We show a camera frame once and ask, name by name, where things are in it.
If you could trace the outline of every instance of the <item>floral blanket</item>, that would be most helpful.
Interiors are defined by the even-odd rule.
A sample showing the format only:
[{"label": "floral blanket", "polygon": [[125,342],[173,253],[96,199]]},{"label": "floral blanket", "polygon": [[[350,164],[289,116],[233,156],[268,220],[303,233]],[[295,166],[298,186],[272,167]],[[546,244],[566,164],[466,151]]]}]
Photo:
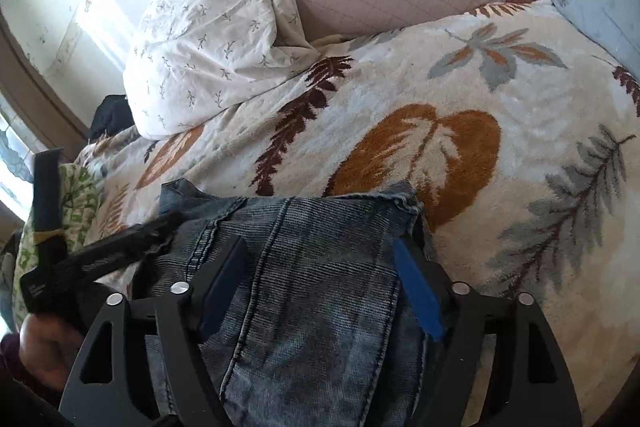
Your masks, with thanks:
[{"label": "floral blanket", "polygon": [[[149,220],[180,176],[220,196],[407,179],[453,279],[540,300],[591,425],[640,347],[637,81],[548,0],[321,51],[188,132],[151,141],[132,128],[88,146],[79,162],[104,199],[88,241]],[[133,270],[111,284],[126,289]]]}]

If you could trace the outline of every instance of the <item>round metal bolt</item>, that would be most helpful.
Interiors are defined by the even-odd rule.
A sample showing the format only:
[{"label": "round metal bolt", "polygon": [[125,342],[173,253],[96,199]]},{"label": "round metal bolt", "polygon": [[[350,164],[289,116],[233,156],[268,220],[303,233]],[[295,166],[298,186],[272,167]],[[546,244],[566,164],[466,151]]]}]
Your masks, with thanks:
[{"label": "round metal bolt", "polygon": [[525,306],[531,306],[535,302],[533,295],[531,295],[530,293],[521,293],[520,295],[518,295],[518,301],[520,301]]},{"label": "round metal bolt", "polygon": [[178,281],[171,286],[171,293],[180,295],[189,291],[189,283],[185,281]]},{"label": "round metal bolt", "polygon": [[112,293],[107,297],[107,304],[109,306],[117,306],[124,300],[122,293]]},{"label": "round metal bolt", "polygon": [[466,282],[454,282],[453,293],[457,293],[458,295],[466,295],[471,291],[471,287]]}]

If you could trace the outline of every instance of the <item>black cloth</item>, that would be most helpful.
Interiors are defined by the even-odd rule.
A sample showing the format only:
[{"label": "black cloth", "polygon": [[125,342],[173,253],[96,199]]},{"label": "black cloth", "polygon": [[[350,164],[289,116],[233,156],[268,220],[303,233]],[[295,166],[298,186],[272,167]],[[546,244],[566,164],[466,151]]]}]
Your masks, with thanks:
[{"label": "black cloth", "polygon": [[132,125],[133,115],[127,97],[124,94],[109,94],[95,110],[87,138],[97,140],[105,135],[114,136]]}]

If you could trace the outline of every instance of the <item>bed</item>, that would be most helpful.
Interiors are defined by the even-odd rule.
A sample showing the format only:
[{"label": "bed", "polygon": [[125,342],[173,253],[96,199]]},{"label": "bed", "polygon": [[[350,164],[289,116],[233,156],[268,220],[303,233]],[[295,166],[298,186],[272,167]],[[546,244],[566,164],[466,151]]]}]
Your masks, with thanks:
[{"label": "bed", "polygon": [[[256,28],[155,0],[127,65],[138,126],[76,160],[100,198],[83,242],[151,219],[180,177],[292,197],[409,179],[454,279],[543,304],[584,424],[635,425],[640,26],[619,19],[640,3],[612,3],[273,0]],[[134,272],[105,282],[128,293]]]}]

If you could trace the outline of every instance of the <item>maroon sleeve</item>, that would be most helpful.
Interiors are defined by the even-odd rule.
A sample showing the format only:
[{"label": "maroon sleeve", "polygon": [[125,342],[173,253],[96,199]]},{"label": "maroon sleeve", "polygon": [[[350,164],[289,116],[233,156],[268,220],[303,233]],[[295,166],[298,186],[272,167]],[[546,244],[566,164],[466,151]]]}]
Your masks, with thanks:
[{"label": "maroon sleeve", "polygon": [[2,341],[0,341],[0,363],[9,370],[14,380],[22,382],[41,397],[41,399],[46,400],[57,409],[60,405],[60,393],[42,385],[36,380],[22,365],[19,353],[20,335],[18,333],[5,335]]}]

